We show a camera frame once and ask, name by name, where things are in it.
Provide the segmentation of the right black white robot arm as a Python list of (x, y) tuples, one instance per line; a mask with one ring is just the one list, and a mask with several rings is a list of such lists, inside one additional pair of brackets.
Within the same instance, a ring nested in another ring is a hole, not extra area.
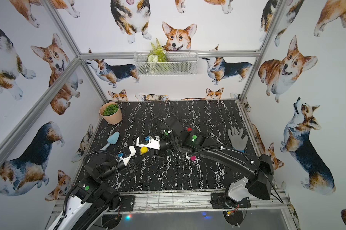
[(199, 156), (239, 171), (243, 179), (232, 182), (226, 188), (227, 199), (239, 202), (249, 196), (261, 200), (271, 198), (274, 169), (270, 156), (248, 155), (223, 146), (196, 130), (186, 131), (175, 120), (168, 123), (159, 117), (150, 120), (149, 136), (152, 141), (158, 142), (161, 151), (175, 150), (188, 158)]

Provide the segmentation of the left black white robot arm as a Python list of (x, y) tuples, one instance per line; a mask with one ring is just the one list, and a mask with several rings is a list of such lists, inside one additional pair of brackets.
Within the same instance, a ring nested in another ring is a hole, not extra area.
[(115, 155), (98, 150), (84, 158), (88, 175), (75, 184), (67, 193), (61, 214), (48, 227), (49, 230), (88, 230), (107, 211), (120, 211), (123, 199), (120, 193), (107, 184), (117, 172), (134, 172), (143, 156), (132, 153), (127, 162)]

